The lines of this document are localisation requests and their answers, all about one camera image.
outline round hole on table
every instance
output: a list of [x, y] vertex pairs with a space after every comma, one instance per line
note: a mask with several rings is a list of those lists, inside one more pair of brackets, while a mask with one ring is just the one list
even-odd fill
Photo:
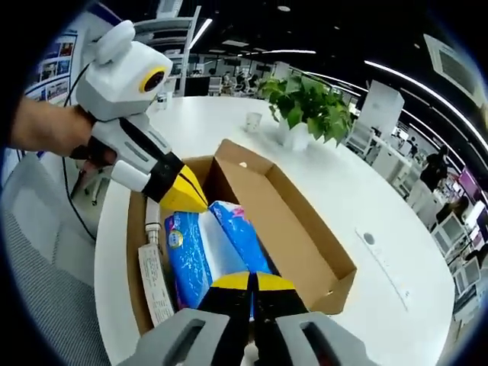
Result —
[[374, 244], [374, 237], [370, 233], [365, 233], [363, 237], [366, 243], [368, 243], [370, 246]]

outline desk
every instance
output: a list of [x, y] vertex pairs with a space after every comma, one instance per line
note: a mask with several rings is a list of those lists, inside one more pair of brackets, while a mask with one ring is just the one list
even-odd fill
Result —
[[400, 176], [408, 174], [412, 162], [380, 137], [373, 136], [373, 141], [381, 146], [381, 150], [371, 166], [391, 185], [395, 185]]
[[[247, 112], [263, 114], [260, 131], [245, 133]], [[454, 302], [451, 273], [413, 211], [388, 183], [345, 146], [313, 142], [303, 153], [279, 146], [264, 101], [175, 98], [149, 112], [181, 158], [212, 155], [229, 138], [276, 162], [327, 222], [358, 267], [344, 311], [332, 318], [366, 345], [382, 365], [434, 365], [443, 349]], [[113, 364], [132, 355], [139, 333], [130, 305], [126, 264], [130, 192], [111, 182], [95, 247], [95, 300], [101, 335]], [[411, 293], [405, 308], [384, 268], [358, 236], [367, 230]]]

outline ceiling light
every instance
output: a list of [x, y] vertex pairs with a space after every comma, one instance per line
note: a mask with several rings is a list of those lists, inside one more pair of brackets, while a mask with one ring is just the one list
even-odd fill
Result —
[[236, 47], [245, 47], [249, 45], [249, 43], [239, 42], [238, 40], [225, 40], [222, 42], [222, 44], [226, 44], [227, 46], [236, 46]]
[[456, 114], [466, 124], [466, 126], [471, 130], [473, 135], [481, 142], [481, 145], [483, 145], [485, 150], [488, 152], [488, 143], [481, 136], [480, 132], [454, 105], [449, 103], [444, 97], [442, 97], [441, 95], [439, 95], [438, 93], [436, 93], [435, 91], [430, 89], [429, 87], [423, 85], [421, 82], [418, 82], [415, 79], [412, 79], [409, 76], [402, 74], [401, 72], [398, 72], [396, 70], [390, 69], [389, 67], [380, 65], [378, 63], [373, 63], [373, 62], [367, 61], [367, 60], [365, 60], [364, 63], [366, 63], [369, 66], [373, 66], [373, 67], [376, 67], [378, 69], [382, 69], [384, 71], [390, 72], [396, 76], [399, 76], [400, 78], [403, 78], [406, 81], [411, 82], [411, 83], [417, 85], [419, 88], [423, 89], [424, 91], [428, 92], [431, 96], [436, 98], [443, 105], [445, 105], [447, 108], [449, 108], [454, 114]]
[[197, 32], [197, 35], [195, 37], [193, 37], [193, 40], [191, 41], [190, 43], [190, 50], [191, 48], [198, 42], [198, 40], [200, 39], [200, 37], [205, 33], [205, 31], [207, 30], [207, 28], [210, 26], [210, 24], [212, 23], [212, 19], [207, 19], [203, 24], [202, 26], [200, 27], [200, 29], [198, 30]]
[[307, 51], [307, 50], [272, 50], [272, 51], [266, 51], [263, 53], [309, 53], [312, 55], [315, 55], [315, 51]]
[[485, 165], [485, 169], [488, 169], [488, 165], [486, 165], [485, 161], [483, 160], [483, 158], [481, 157], [480, 153], [478, 152], [478, 150], [476, 150], [473, 146], [472, 143], [468, 143], [469, 146], [471, 146], [471, 149], [473, 149], [473, 151], [476, 153], [476, 155], [478, 155], [478, 158], [480, 158], [480, 161], [483, 163], [483, 165]]
[[454, 151], [454, 149], [452, 147], [450, 147], [448, 145], [448, 143], [446, 143], [432, 128], [430, 128], [429, 126], [427, 126], [424, 122], [422, 122], [419, 118], [415, 117], [413, 114], [411, 114], [410, 112], [408, 111], [405, 111], [404, 109], [402, 109], [403, 112], [405, 112], [406, 114], [408, 114], [411, 118], [413, 118], [414, 120], [416, 120], [417, 122], [419, 122], [421, 125], [423, 125], [427, 130], [429, 130], [432, 135], [434, 135], [435, 137], [437, 137], [437, 139], [439, 141], [441, 141], [444, 145], [446, 145], [446, 147], [448, 149], [450, 149], [452, 151], [452, 153], [457, 157], [457, 159], [462, 162], [464, 165], [466, 165], [466, 163], [464, 162], [463, 159], [461, 159], [461, 157], [458, 155], [457, 152]]
[[344, 92], [348, 92], [349, 94], [356, 95], [357, 97], [361, 97], [361, 94], [356, 93], [355, 91], [352, 91], [351, 89], [343, 88], [342, 86], [339, 86], [339, 85], [330, 85], [330, 86], [332, 86], [333, 88], [336, 88], [336, 89], [341, 89]]
[[346, 85], [350, 85], [350, 86], [353, 86], [353, 87], [355, 87], [355, 88], [358, 88], [359, 90], [362, 90], [363, 92], [368, 92], [368, 90], [367, 90], [367, 89], [362, 88], [361, 86], [354, 85], [354, 84], [352, 84], [352, 83], [350, 83], [350, 82], [345, 82], [344, 80], [341, 80], [341, 79], [336, 79], [336, 78], [333, 78], [332, 76], [327, 76], [327, 75], [323, 75], [323, 74], [318, 74], [318, 73], [316, 73], [316, 72], [310, 72], [310, 71], [306, 71], [305, 73], [306, 73], [306, 74], [308, 74], [308, 75], [321, 76], [321, 77], [326, 78], [326, 79], [331, 79], [331, 80], [334, 80], [335, 82], [343, 82], [344, 84], [346, 84]]
[[458, 126], [456, 126], [454, 124], [454, 122], [451, 122], [451, 120], [449, 120], [449, 118], [447, 118], [445, 115], [443, 115], [440, 111], [438, 111], [436, 108], [432, 107], [432, 110], [437, 113], [439, 116], [443, 117], [456, 131], [457, 133], [459, 133], [463, 139], [465, 139], [467, 141], [467, 137], [464, 135], [464, 133], [461, 132], [461, 130], [459, 130]]
[[400, 90], [401, 90], [402, 92], [407, 93], [407, 94], [408, 94], [408, 95], [410, 95], [411, 97], [414, 97], [414, 98], [415, 98], [417, 101], [420, 101], [420, 102], [422, 102], [423, 104], [428, 105], [428, 106], [430, 107], [430, 104], [429, 104], [427, 101], [424, 101], [424, 100], [423, 100], [422, 98], [420, 98], [418, 95], [415, 95], [415, 94], [413, 94], [412, 92], [410, 92], [410, 91], [408, 91], [408, 90], [406, 90], [406, 89], [404, 89], [404, 88], [400, 88]]
[[451, 162], [454, 169], [456, 169], [457, 173], [460, 174], [462, 172], [462, 170], [456, 164], [454, 164], [454, 162], [452, 161], [452, 159], [450, 157], [448, 157], [448, 160], [449, 160], [449, 162]]

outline tissue pack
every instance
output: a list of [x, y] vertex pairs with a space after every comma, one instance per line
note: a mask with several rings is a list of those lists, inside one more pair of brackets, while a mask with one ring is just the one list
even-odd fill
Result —
[[271, 273], [242, 207], [223, 201], [205, 213], [165, 220], [169, 261], [181, 307], [197, 308], [214, 281], [241, 271]]

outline human hand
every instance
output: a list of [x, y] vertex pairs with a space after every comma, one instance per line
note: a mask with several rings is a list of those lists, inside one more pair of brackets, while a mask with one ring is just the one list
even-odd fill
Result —
[[[90, 159], [88, 141], [92, 135], [93, 122], [79, 106], [62, 108], [45, 101], [22, 98], [18, 105], [11, 132], [10, 146], [27, 151], [50, 151], [60, 156], [71, 156], [79, 147], [83, 157]], [[113, 164], [117, 154], [107, 148], [100, 160]]]

